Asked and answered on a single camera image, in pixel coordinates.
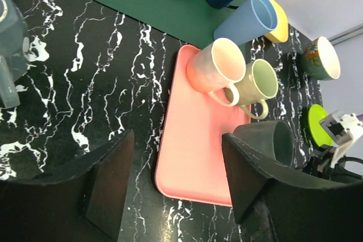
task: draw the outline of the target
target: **pink tray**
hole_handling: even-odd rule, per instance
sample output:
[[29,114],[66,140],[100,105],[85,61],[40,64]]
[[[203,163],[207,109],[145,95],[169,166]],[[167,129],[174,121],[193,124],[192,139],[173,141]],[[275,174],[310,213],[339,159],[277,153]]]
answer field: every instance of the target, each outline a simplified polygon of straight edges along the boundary
[[251,120],[239,107],[222,106],[189,85],[185,68],[199,51],[185,45],[178,52],[155,182],[170,198],[232,206],[222,134]]

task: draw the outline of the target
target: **green cutting board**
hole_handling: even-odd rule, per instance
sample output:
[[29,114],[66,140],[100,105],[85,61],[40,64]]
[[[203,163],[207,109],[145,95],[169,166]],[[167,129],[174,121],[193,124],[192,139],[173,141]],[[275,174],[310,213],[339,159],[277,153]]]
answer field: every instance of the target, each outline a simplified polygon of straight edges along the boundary
[[213,31],[233,12],[214,9],[205,0],[96,1],[198,48],[213,42]]

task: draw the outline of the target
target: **pink mug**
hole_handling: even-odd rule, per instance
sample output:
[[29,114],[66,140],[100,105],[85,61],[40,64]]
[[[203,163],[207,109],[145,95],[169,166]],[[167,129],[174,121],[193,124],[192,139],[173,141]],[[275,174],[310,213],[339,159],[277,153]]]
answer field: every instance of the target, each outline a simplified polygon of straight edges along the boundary
[[[224,106],[234,106],[239,101],[239,92],[234,83],[243,79],[246,62],[238,46],[227,38],[219,38],[187,63],[187,79],[198,92],[210,95]],[[231,102],[223,101],[215,91],[229,88],[233,94]]]

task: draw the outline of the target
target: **countertop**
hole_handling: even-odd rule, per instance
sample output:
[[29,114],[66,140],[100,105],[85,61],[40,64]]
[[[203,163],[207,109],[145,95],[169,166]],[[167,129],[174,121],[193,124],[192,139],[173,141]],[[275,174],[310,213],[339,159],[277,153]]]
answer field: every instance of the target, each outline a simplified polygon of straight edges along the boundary
[[[34,177],[133,129],[134,161],[120,241],[242,241],[231,208],[164,197],[154,170],[178,49],[184,43],[93,0],[14,0],[28,23],[31,63],[16,81],[21,105],[0,108],[0,178]],[[304,112],[319,83],[298,66],[309,40],[261,37],[246,61],[264,58],[280,87],[266,120],[286,120],[295,165],[312,150]]]

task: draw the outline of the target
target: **yellow bowl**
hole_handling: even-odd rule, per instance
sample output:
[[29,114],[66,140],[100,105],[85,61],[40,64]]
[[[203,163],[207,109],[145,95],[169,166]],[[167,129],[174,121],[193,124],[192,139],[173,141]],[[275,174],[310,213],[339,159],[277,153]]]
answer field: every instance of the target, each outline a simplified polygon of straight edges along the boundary
[[264,36],[273,43],[284,43],[289,39],[288,17],[284,9],[275,0],[270,1],[277,13],[277,27]]

